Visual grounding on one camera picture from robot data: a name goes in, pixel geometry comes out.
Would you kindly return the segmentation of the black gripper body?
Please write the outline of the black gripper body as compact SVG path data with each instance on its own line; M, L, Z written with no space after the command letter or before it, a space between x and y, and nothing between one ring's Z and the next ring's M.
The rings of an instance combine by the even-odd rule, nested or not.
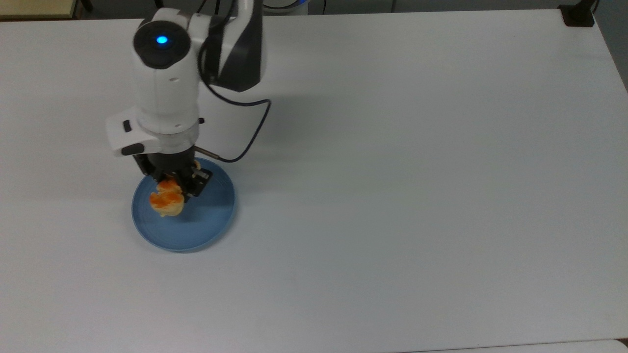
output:
M182 182L182 171L186 168L196 168L194 161L195 151L187 149L183 152L168 153L149 153L135 154L133 156L135 162L143 175L147 176L147 172L154 169L161 169L165 173L165 177L172 177L178 183Z

